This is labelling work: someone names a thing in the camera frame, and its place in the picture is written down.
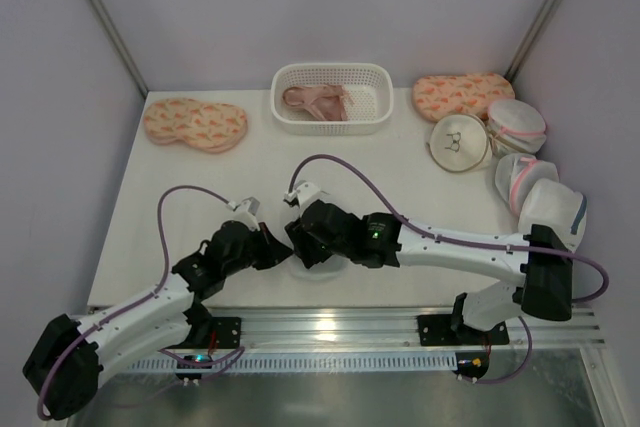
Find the white mesh bag blue trim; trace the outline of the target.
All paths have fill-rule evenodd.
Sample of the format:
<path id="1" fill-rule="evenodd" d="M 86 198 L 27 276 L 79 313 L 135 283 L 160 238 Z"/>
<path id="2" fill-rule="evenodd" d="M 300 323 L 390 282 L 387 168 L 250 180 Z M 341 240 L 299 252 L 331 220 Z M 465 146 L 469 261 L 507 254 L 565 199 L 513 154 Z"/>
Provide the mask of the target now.
<path id="1" fill-rule="evenodd" d="M 342 257 L 331 257 L 328 260 L 315 264 L 307 269 L 300 260 L 296 260 L 290 267 L 290 273 L 294 278 L 310 282 L 324 282 L 342 275 L 348 262 Z"/>

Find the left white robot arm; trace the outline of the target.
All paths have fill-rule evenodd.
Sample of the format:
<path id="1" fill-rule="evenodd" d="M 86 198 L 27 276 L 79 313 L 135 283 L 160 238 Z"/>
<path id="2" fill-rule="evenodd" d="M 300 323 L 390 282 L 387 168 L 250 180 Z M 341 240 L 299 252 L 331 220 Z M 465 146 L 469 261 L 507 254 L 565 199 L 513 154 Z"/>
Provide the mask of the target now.
<path id="1" fill-rule="evenodd" d="M 212 317 L 202 303 L 221 291 L 228 277 L 247 268 L 273 268 L 292 254 L 265 223 L 251 229 L 227 221 L 153 287 L 81 319 L 55 317 L 22 369 L 38 395 L 38 417 L 74 415 L 129 364 L 203 332 Z"/>

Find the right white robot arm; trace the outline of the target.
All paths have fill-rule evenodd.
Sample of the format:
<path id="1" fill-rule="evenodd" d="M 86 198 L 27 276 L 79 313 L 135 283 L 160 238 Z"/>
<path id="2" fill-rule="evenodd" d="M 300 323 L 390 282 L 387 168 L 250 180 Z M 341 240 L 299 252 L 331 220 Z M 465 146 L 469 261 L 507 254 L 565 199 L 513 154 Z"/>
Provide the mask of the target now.
<path id="1" fill-rule="evenodd" d="M 369 269 L 432 266 L 494 279 L 485 289 L 456 296 L 449 329 L 461 344 L 478 344 L 499 324 L 523 314 L 552 322 L 572 317 L 573 264 L 547 226 L 486 243 L 427 226 L 410 228 L 390 213 L 357 217 L 316 200 L 285 231 L 307 269 L 340 256 Z"/>

